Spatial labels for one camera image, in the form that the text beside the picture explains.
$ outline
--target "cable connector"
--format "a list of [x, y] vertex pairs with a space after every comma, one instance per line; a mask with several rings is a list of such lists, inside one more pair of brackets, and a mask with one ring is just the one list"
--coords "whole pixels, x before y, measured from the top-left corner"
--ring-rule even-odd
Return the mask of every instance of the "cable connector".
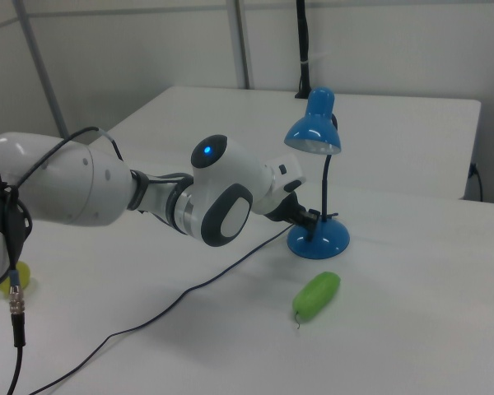
[[13, 336], [15, 347], [26, 345], [26, 334], [24, 331], [24, 291], [20, 284], [20, 278], [17, 270], [9, 272], [11, 286], [9, 287], [9, 312], [11, 313], [11, 322], [13, 326]]

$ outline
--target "yellow object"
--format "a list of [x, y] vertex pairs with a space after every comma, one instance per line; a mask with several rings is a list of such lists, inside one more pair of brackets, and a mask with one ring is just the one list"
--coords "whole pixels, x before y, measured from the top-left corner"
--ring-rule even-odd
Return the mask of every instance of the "yellow object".
[[[20, 277], [20, 285], [25, 289], [30, 283], [31, 270], [27, 263], [18, 261], [16, 263], [18, 276]], [[0, 291], [4, 294], [9, 294], [9, 276], [0, 284]]]

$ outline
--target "green toy vegetable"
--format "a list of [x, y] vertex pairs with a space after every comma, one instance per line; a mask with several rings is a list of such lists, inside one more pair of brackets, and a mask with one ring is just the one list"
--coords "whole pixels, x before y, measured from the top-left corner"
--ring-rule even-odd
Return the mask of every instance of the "green toy vegetable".
[[293, 310], [301, 319], [312, 319], [335, 295], [340, 277], [324, 272], [307, 283], [293, 299]]

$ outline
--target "lamp base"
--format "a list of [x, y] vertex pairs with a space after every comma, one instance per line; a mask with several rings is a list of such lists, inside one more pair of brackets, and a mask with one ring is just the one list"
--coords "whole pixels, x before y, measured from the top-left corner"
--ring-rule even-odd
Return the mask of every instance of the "lamp base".
[[287, 246], [299, 257], [308, 259], [326, 259], [339, 255], [349, 244], [346, 226], [334, 219], [326, 222], [319, 220], [313, 239], [307, 240], [309, 232], [295, 226], [287, 236]]

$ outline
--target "white wall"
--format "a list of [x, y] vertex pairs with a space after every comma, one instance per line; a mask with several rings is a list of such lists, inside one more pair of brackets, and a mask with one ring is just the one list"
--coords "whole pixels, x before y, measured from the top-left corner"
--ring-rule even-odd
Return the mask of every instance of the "white wall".
[[[348, 3], [360, 7], [339, 7]], [[311, 85], [481, 101], [473, 160], [485, 200], [494, 202], [494, 3], [370, 6], [377, 3], [401, 1], [335, 0], [307, 9], [310, 58], [319, 57], [311, 64]], [[295, 2], [245, 0], [245, 9], [254, 88], [296, 91]], [[476, 199], [478, 186], [470, 184], [467, 197]]]
[[111, 128], [169, 86], [243, 87], [225, 0], [25, 5], [69, 132]]
[[0, 0], [0, 133], [57, 135], [16, 13]]

